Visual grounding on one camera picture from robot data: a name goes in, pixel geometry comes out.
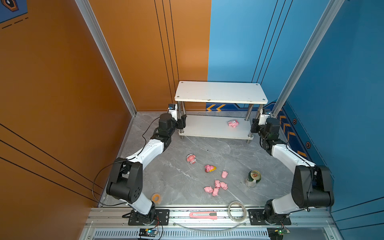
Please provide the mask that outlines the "pink bow character toy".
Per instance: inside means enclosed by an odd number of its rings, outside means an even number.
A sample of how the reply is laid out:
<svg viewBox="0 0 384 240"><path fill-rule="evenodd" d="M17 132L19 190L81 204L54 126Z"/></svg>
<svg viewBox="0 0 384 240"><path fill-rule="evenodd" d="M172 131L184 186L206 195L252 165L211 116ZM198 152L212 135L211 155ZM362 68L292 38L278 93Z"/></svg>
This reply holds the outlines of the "pink bow character toy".
<svg viewBox="0 0 384 240"><path fill-rule="evenodd" d="M236 128L239 125L239 122L237 120L230 120L228 121L229 127Z"/></svg>

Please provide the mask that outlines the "pink white round character toy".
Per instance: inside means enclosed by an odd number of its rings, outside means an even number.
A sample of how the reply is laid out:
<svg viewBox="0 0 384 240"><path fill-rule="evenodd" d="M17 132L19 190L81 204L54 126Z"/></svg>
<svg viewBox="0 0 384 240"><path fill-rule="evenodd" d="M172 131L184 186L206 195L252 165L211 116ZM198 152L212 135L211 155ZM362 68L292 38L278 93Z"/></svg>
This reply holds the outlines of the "pink white round character toy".
<svg viewBox="0 0 384 240"><path fill-rule="evenodd" d="M197 162L196 156L193 154L189 154L187 156L187 162L190 163L191 165L195 164Z"/></svg>

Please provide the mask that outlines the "white two-tier shelf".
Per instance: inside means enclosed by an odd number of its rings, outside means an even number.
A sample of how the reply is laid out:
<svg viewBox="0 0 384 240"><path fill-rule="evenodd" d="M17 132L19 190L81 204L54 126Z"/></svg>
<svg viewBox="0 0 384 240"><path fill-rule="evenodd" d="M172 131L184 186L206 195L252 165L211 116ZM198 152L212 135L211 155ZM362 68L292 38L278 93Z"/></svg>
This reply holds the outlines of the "white two-tier shelf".
<svg viewBox="0 0 384 240"><path fill-rule="evenodd" d="M181 81L177 87L175 101L179 104L179 112L186 114L185 103L246 104L246 116L231 118L222 116L188 115L186 127L179 131L179 136L204 137L245 140L250 143L254 136L251 133L252 121L250 115L254 105L261 110L268 103L268 99L260 84L253 83L222 83L222 82L194 82ZM236 128L229 127L228 121L237 120Z"/></svg>

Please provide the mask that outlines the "pink yellow figure toy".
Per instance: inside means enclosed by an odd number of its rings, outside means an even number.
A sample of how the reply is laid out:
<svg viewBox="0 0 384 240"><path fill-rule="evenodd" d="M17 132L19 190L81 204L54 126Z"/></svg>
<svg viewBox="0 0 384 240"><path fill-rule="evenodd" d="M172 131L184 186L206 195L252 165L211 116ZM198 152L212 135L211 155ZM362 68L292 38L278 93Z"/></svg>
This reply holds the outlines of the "pink yellow figure toy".
<svg viewBox="0 0 384 240"><path fill-rule="evenodd" d="M206 165L205 166L206 173L211 173L211 172L215 171L216 169L217 168L215 166L213 166L213 165Z"/></svg>

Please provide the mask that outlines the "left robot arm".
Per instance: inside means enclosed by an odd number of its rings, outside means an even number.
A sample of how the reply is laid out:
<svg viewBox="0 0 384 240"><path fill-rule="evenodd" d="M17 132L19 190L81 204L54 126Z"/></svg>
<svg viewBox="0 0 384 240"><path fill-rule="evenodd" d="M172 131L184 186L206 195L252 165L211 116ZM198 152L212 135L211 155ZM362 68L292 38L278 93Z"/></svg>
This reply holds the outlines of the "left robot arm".
<svg viewBox="0 0 384 240"><path fill-rule="evenodd" d="M161 114L157 118L159 126L145 146L127 158L114 161L107 182L107 195L126 202L142 216L152 217L155 203L142 193L143 171L168 148L175 131L186 127L186 119L186 114L180 118L174 118L170 113Z"/></svg>

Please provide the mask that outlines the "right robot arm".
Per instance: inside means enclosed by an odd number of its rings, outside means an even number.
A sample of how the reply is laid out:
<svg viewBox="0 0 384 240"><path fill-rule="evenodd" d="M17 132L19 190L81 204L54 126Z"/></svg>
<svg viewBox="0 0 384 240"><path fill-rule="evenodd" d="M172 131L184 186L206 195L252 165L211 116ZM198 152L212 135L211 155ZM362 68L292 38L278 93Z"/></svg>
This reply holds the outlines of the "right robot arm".
<svg viewBox="0 0 384 240"><path fill-rule="evenodd" d="M334 205L331 171L305 159L279 138L280 121L276 118L253 119L251 133L258 134L261 147L283 163L293 174L291 192L265 205L266 218L286 217L310 208Z"/></svg>

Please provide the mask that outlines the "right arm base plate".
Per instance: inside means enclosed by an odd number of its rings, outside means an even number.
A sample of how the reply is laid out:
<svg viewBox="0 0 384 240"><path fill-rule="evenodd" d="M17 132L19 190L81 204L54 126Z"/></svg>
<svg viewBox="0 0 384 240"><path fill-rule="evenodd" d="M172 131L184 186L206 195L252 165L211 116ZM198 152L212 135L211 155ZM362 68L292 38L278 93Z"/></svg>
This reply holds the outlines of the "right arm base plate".
<svg viewBox="0 0 384 240"><path fill-rule="evenodd" d="M249 209L248 215L252 226L277 226L281 224L289 226L292 224L289 215L278 215L274 212L267 214L262 209Z"/></svg>

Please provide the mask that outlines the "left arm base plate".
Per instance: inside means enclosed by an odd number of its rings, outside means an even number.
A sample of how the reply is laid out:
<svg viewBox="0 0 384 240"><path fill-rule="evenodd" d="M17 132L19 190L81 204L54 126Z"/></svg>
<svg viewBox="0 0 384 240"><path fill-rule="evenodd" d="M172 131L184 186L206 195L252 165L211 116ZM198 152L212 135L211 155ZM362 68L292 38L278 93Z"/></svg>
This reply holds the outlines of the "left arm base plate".
<svg viewBox="0 0 384 240"><path fill-rule="evenodd" d="M154 226L158 222L160 225L167 226L170 219L169 209L153 209L147 215L140 214L134 210L130 212L128 220L129 226Z"/></svg>

